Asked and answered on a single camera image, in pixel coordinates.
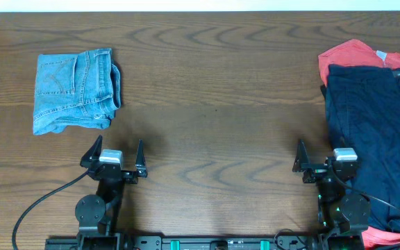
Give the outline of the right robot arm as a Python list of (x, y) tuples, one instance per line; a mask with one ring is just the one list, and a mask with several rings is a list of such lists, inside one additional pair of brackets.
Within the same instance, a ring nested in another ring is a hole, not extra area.
[(368, 228), (370, 200), (347, 185), (358, 168), (358, 156), (352, 148), (336, 148), (323, 163), (312, 163), (304, 141), (298, 141), (292, 171), (302, 173), (304, 183), (316, 185), (317, 219), (322, 225), (316, 235), (303, 241), (304, 249), (365, 248), (362, 232)]

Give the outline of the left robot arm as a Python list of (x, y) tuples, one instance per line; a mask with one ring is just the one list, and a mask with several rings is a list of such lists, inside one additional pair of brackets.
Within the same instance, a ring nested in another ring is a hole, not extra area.
[(117, 221), (124, 197), (124, 187), (137, 184), (148, 176), (143, 141), (139, 141), (135, 170), (123, 169), (123, 153), (102, 148), (99, 136), (82, 156), (80, 166), (98, 183), (95, 194), (81, 198), (75, 207), (79, 222), (78, 249), (132, 249), (133, 240), (117, 229)]

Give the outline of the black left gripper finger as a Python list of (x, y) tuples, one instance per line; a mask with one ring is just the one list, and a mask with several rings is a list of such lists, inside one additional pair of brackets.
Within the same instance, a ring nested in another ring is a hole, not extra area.
[(137, 170), (137, 175), (140, 178), (146, 178), (148, 176), (147, 164), (146, 164), (146, 160), (144, 157), (144, 147), (143, 147), (142, 139), (140, 139), (139, 143), (138, 143), (135, 167)]
[(93, 163), (99, 161), (101, 155), (103, 137), (101, 135), (95, 140), (94, 144), (87, 150), (81, 157), (80, 166), (84, 168), (91, 168)]

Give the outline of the light blue denim jeans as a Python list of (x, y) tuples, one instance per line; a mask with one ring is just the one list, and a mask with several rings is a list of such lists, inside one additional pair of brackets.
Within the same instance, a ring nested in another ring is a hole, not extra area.
[(68, 126), (106, 129), (121, 107), (121, 74), (111, 48), (41, 54), (35, 77), (33, 134)]

